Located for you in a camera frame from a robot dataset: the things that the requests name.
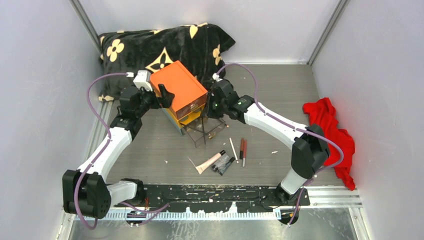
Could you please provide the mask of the orange drawer organizer box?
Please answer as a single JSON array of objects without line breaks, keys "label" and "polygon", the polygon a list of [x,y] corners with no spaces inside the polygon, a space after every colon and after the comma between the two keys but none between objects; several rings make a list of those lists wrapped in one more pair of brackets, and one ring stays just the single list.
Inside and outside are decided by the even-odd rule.
[{"label": "orange drawer organizer box", "polygon": [[169,93],[174,94],[170,108],[164,108],[163,112],[183,135],[184,125],[200,117],[208,91],[178,60],[173,63],[155,63],[147,69],[153,72],[150,83],[158,97],[162,96],[160,84],[163,84]]}]

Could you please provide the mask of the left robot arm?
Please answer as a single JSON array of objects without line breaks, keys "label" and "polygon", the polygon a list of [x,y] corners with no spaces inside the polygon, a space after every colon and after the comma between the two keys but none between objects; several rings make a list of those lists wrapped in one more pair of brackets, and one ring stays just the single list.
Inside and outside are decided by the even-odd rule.
[{"label": "left robot arm", "polygon": [[170,108],[175,94],[159,84],[159,94],[145,87],[130,86],[121,91],[118,113],[108,126],[105,139],[90,158],[62,177],[63,208],[66,213],[104,218],[109,209],[128,201],[141,206],[146,200],[141,180],[123,178],[114,184],[105,182],[112,166],[130,145],[142,127],[142,116],[150,109]]}]

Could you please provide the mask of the white makeup pencil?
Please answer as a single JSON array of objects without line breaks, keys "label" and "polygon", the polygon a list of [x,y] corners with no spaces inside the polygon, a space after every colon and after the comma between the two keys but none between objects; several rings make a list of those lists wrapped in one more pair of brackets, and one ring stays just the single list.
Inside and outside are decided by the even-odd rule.
[{"label": "white makeup pencil", "polygon": [[228,139],[229,139],[229,142],[230,142],[230,146],[231,146],[232,153],[233,153],[233,156],[234,156],[234,158],[235,158],[235,161],[236,161],[236,163],[238,163],[238,162],[239,162],[239,160],[238,160],[238,156],[237,156],[237,153],[236,153],[236,149],[235,149],[235,146],[234,146],[233,140],[232,140],[232,138],[231,138],[231,137],[229,137]]}]

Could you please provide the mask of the clear bottom drawer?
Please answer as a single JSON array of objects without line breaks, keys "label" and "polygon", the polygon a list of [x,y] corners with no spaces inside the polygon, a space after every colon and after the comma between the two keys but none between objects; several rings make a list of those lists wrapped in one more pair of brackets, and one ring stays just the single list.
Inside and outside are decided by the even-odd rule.
[{"label": "clear bottom drawer", "polygon": [[222,118],[198,117],[188,124],[182,124],[184,133],[193,141],[194,147],[205,145],[225,129],[226,122]]}]

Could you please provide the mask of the black mascara tube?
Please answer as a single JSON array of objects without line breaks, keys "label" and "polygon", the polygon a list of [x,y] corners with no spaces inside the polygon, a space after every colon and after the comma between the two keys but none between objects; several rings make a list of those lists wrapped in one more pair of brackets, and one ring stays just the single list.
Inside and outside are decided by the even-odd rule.
[{"label": "black mascara tube", "polygon": [[223,176],[224,173],[227,171],[227,169],[232,165],[232,163],[234,162],[235,158],[232,157],[230,158],[222,167],[220,167],[218,169],[218,173]]}]

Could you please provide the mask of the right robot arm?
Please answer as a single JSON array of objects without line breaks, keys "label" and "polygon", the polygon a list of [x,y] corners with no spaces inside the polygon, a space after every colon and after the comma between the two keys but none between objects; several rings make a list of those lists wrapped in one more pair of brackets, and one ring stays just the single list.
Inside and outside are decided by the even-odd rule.
[{"label": "right robot arm", "polygon": [[256,103],[249,95],[239,96],[226,79],[211,80],[206,104],[206,116],[232,120],[256,127],[276,138],[291,150],[291,168],[278,184],[276,196],[283,205],[291,205],[299,189],[318,172],[330,156],[322,128],[306,126],[276,114]]}]

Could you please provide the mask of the clear black makeup bottle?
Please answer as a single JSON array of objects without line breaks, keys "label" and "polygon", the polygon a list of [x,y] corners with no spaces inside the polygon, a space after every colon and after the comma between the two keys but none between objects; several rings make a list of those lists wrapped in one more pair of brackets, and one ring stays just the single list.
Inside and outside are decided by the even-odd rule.
[{"label": "clear black makeup bottle", "polygon": [[230,157],[228,154],[222,155],[217,161],[214,162],[214,164],[211,166],[212,171],[217,172],[218,170],[222,169],[226,163],[229,161]]}]

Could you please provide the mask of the pink makeup tube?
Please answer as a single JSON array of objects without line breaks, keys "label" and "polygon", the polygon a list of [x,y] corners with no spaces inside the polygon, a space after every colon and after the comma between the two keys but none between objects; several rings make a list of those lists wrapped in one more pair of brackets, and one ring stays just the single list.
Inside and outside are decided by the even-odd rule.
[{"label": "pink makeup tube", "polygon": [[209,168],[212,164],[214,164],[225,153],[226,153],[225,150],[222,150],[222,151],[216,153],[215,155],[210,157],[208,160],[206,160],[204,163],[196,166],[195,169],[201,175],[207,168]]}]

